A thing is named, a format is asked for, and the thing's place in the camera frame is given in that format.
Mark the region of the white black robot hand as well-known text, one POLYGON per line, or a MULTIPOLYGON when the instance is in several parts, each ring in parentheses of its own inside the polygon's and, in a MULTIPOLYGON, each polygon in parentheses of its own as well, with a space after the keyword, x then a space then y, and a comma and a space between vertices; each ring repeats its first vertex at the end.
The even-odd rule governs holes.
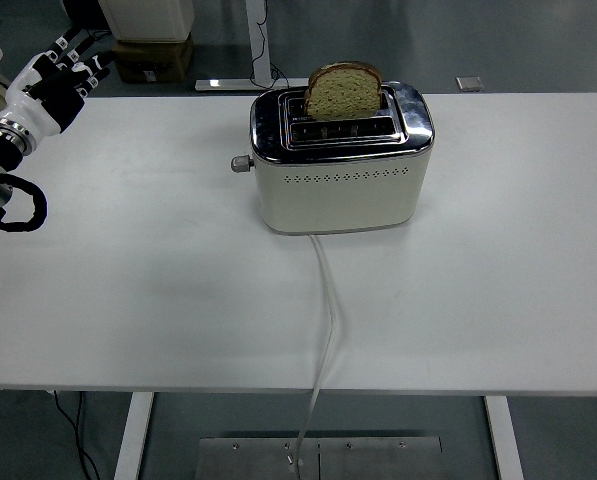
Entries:
POLYGON ((79 27, 70 28, 32 57, 7 89, 0 126, 15 127, 40 141, 71 125, 89 94, 109 75, 115 59, 111 50, 86 57, 95 43, 90 35, 71 47, 81 32, 79 27))

